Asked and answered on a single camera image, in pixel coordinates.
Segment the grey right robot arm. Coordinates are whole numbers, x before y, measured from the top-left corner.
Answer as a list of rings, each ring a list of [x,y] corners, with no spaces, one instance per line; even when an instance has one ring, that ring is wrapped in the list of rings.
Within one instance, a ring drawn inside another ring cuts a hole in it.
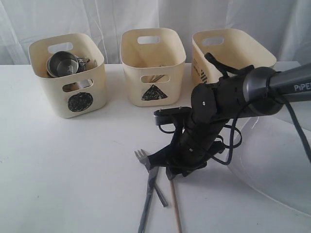
[[[224,75],[216,83],[198,84],[189,107],[157,110],[157,126],[173,124],[172,140],[147,157],[147,169],[164,167],[169,179],[188,176],[202,169],[217,154],[228,150],[222,165],[231,162],[236,123],[240,118],[271,116],[286,106],[307,156],[311,148],[291,106],[311,99],[311,66],[302,65],[283,72],[253,66]]]

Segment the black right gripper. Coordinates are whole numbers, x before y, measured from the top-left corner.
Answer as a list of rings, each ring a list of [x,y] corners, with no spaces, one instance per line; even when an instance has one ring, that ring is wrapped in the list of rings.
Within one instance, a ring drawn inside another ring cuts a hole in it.
[[[223,140],[216,140],[224,126],[224,121],[198,125],[188,122],[176,144],[169,144],[147,156],[146,168],[167,167],[167,178],[173,180],[179,174],[186,177],[205,168],[210,159],[223,163],[215,155],[225,150]]]

